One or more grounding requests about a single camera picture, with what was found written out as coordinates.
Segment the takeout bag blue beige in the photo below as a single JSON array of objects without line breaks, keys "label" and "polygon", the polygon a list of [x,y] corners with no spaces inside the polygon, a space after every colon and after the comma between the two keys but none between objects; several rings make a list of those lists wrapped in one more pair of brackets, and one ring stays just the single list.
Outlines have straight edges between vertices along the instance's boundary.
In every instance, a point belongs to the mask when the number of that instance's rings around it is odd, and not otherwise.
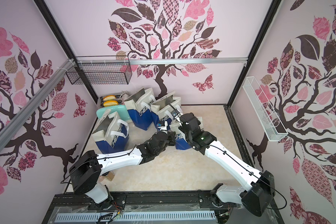
[{"label": "takeout bag blue beige", "polygon": [[181,113],[183,112],[181,109],[181,97],[175,96],[175,91],[168,93],[151,104],[151,114],[156,129],[159,121],[166,120],[169,125],[174,121],[171,115],[174,109],[179,110]]},{"label": "takeout bag blue beige", "polygon": [[187,150],[193,148],[199,151],[202,148],[200,143],[202,134],[201,120],[193,113],[185,113],[170,124],[170,130],[175,133],[175,148]]},{"label": "takeout bag blue beige", "polygon": [[129,125],[118,112],[104,112],[91,134],[98,149],[103,154],[124,151],[129,140]]}]

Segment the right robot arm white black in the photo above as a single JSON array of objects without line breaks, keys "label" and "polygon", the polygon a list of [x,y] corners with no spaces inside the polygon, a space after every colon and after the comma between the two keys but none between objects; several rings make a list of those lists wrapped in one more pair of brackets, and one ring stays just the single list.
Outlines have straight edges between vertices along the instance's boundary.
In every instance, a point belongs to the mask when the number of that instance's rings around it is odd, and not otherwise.
[{"label": "right robot arm white black", "polygon": [[200,128],[201,122],[193,113],[180,113],[176,120],[186,142],[223,167],[240,184],[239,187],[217,185],[211,191],[213,205],[240,204],[251,214],[261,217],[278,193],[273,174],[267,170],[261,172],[234,155],[213,134]]}]

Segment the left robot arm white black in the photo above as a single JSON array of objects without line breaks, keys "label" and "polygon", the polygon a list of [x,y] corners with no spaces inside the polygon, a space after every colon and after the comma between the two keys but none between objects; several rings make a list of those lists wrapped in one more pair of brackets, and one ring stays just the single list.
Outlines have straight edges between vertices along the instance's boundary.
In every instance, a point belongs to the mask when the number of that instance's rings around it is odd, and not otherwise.
[{"label": "left robot arm white black", "polygon": [[141,165],[155,159],[168,146],[175,145],[175,132],[158,131],[143,144],[133,149],[112,154],[84,153],[69,169],[73,193],[87,195],[96,204],[109,198],[109,190],[99,182],[99,177],[126,166]]}]

